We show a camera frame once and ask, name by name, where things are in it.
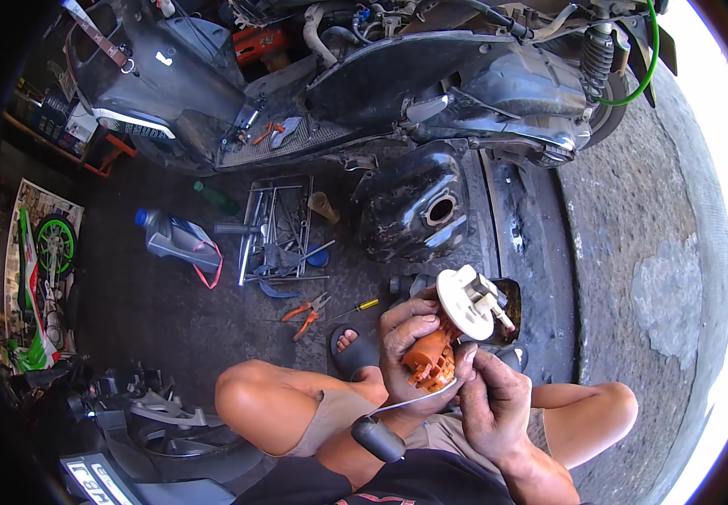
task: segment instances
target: yellow-handled screwdriver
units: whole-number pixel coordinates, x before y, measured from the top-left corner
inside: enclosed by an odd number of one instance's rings
[[[356,308],[354,308],[352,310],[348,310],[347,312],[345,312],[343,314],[339,314],[335,318],[328,319],[328,321],[334,321],[335,319],[342,318],[342,317],[346,316],[347,314],[352,314],[353,312],[358,312],[360,310],[364,310],[365,308],[375,307],[380,302],[381,301],[378,298],[372,298],[371,300],[367,300],[364,303],[356,306]]]

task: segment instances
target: black slipper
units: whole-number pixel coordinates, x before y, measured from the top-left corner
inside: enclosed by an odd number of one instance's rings
[[[514,372],[524,373],[526,364],[529,362],[529,352],[523,343],[516,343],[508,348],[500,348],[493,345],[480,345],[481,349],[495,355],[501,359],[504,364],[509,366]]]
[[[344,332],[353,330],[358,334],[350,345],[339,352],[339,338],[344,336]],[[333,330],[333,336],[330,339],[330,354],[333,356],[333,362],[341,373],[341,377],[348,382],[353,382],[356,374],[360,369],[369,366],[378,366],[380,355],[378,349],[365,338],[360,331],[351,327],[349,324],[343,324]]]

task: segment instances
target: orange fuel pump housing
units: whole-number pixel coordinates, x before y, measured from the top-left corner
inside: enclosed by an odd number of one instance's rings
[[[435,393],[453,380],[453,349],[451,342],[462,335],[443,309],[437,314],[440,327],[425,337],[420,337],[403,355],[403,364],[414,374],[409,384]]]

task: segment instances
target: dark shirt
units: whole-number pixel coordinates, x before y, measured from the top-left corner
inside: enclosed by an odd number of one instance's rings
[[[448,451],[412,449],[387,463],[355,494],[344,475],[312,457],[283,457],[236,505],[512,505],[507,486],[473,461]]]

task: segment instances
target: bare leg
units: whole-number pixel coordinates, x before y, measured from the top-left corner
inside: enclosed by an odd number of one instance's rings
[[[358,335],[351,330],[339,339],[343,351]],[[284,369],[257,359],[227,369],[217,379],[215,406],[223,422],[269,454],[295,448],[318,408],[318,392],[347,389],[381,405],[388,393],[378,367],[365,367],[343,382],[328,375]]]
[[[540,385],[532,389],[532,407],[546,409],[543,425],[549,449],[568,469],[621,440],[639,412],[631,389],[618,382]]]

